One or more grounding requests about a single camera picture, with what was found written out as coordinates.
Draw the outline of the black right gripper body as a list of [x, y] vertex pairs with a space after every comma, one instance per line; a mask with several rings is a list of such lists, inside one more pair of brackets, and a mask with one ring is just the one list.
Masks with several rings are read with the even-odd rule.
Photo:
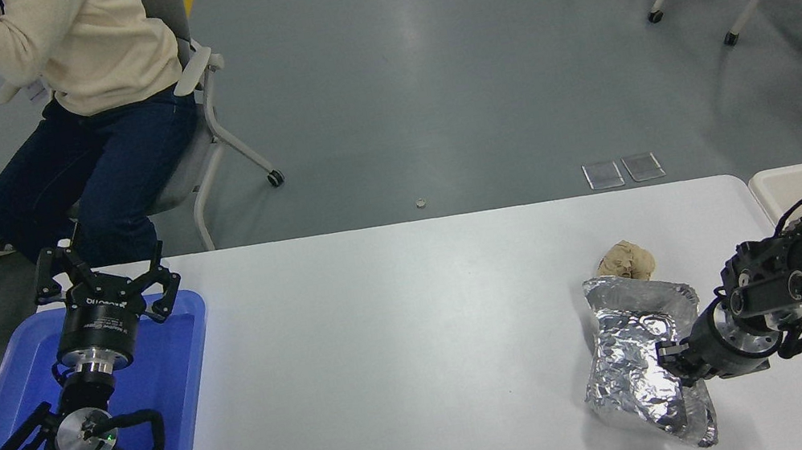
[[723, 301], [713, 301], [700, 313], [688, 334], [689, 349], [707, 368], [705, 379], [733, 378], [768, 369], [763, 334], [734, 321]]

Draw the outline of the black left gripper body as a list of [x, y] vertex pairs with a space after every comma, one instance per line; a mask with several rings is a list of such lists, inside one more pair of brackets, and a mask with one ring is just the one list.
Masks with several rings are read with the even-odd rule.
[[144, 313], [141, 293], [123, 283], [70, 289], [56, 361], [72, 369], [133, 362]]

